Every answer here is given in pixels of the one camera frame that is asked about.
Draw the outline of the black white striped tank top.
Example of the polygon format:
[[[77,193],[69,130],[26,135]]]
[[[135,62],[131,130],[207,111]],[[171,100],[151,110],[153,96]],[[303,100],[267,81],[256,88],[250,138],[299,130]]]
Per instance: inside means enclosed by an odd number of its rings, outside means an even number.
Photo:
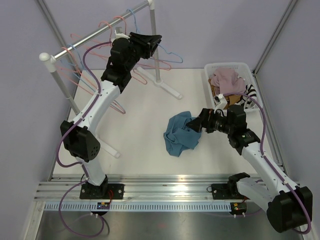
[[[246,96],[241,95],[236,105],[243,106],[244,109],[253,109],[255,108],[256,104],[253,99],[257,100],[257,91],[252,84],[247,84],[245,86],[244,94]]]

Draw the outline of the pink hanger of mauve top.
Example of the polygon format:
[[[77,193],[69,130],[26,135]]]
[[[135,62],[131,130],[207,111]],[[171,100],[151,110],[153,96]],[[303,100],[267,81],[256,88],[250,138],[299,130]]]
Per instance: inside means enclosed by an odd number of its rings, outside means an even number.
[[[119,15],[116,15],[113,19],[114,19],[114,20],[120,19],[120,20],[122,20],[122,21],[124,22],[124,33],[127,34],[127,22],[126,22],[125,18],[122,17],[122,16],[119,16]],[[160,70],[167,70],[167,71],[169,71],[169,70],[171,69],[171,65],[170,65],[169,63],[167,63],[167,62],[165,62],[165,61],[161,61],[161,60],[159,59],[158,50],[155,51],[155,53],[154,53],[154,55],[153,55],[152,58],[154,59],[154,66],[153,66],[153,68],[155,69],[155,80],[154,80],[154,82],[156,82],[157,84],[160,84],[160,82],[162,81],[162,80],[161,80],[161,75],[160,75]],[[164,63],[165,65],[169,66],[169,68],[161,68],[161,67],[160,67],[160,63]]]

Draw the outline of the blue hanger of teal top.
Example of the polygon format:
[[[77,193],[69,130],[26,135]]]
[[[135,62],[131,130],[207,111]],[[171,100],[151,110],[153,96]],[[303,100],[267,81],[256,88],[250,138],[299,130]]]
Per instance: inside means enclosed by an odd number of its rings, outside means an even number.
[[[135,30],[137,34],[141,34],[139,28],[138,28],[138,24],[137,24],[137,20],[136,20],[136,16],[135,13],[132,9],[128,8],[127,11],[129,11],[134,19],[134,26],[135,26]],[[156,27],[156,18],[155,16],[153,16],[152,13],[150,13],[150,22],[151,22],[151,29],[157,31],[157,27]],[[159,43],[157,44],[158,47],[160,47],[167,55],[174,55],[176,57],[178,57],[180,59],[180,61],[173,61],[173,60],[163,60],[163,59],[159,59],[160,61],[164,61],[164,62],[168,62],[168,63],[176,63],[176,64],[182,64],[184,62],[184,59],[178,55],[175,52],[172,51],[167,51],[163,46],[161,46]]]

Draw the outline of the teal blue tank top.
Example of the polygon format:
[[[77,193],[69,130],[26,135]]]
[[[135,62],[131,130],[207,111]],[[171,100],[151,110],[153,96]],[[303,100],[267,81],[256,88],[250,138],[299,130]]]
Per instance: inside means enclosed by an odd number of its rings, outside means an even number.
[[[163,137],[170,156],[179,157],[183,151],[193,150],[198,145],[202,132],[187,126],[193,119],[190,111],[180,112],[169,119]]]

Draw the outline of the mauve pink tank top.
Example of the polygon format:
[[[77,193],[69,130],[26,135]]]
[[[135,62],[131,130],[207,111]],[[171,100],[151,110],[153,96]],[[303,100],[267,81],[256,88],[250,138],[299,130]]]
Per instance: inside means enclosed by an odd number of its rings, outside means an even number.
[[[217,68],[209,76],[208,82],[214,96],[228,93],[244,93],[246,90],[245,80],[239,77],[239,74],[231,68]]]

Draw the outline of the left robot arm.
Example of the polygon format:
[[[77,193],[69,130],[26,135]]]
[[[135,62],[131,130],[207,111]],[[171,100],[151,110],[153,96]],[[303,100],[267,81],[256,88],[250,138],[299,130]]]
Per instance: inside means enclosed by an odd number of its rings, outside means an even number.
[[[143,35],[131,32],[128,38],[120,37],[111,44],[110,57],[100,79],[96,79],[97,91],[84,109],[72,120],[63,121],[60,125],[62,135],[61,146],[75,157],[72,166],[81,165],[84,179],[81,186],[80,199],[102,200],[122,199],[117,190],[123,189],[121,184],[109,184],[104,173],[99,151],[101,143],[95,133],[103,115],[111,103],[124,91],[132,76],[131,71],[140,59],[153,56],[162,36]]]

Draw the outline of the mustard tank top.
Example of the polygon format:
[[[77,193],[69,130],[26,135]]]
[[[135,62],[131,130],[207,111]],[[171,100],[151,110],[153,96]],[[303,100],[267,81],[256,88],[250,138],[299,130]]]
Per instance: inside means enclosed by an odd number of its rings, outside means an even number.
[[[226,110],[230,105],[237,104],[241,99],[241,95],[233,94],[233,95],[225,96],[221,101],[219,97],[216,97],[215,87],[212,84],[209,84],[209,85],[212,93],[213,107],[215,109]]]

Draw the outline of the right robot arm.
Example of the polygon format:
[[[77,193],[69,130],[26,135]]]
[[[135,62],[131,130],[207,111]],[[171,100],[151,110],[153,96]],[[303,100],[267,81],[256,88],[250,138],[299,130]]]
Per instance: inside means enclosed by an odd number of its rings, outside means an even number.
[[[261,186],[243,172],[229,177],[229,188],[258,205],[274,230],[282,233],[305,225],[306,230],[301,234],[311,231],[312,192],[306,186],[299,187],[268,158],[263,138],[247,127],[247,115],[242,106],[231,105],[226,114],[204,108],[187,126],[195,132],[227,134],[230,146],[250,163],[265,184]]]

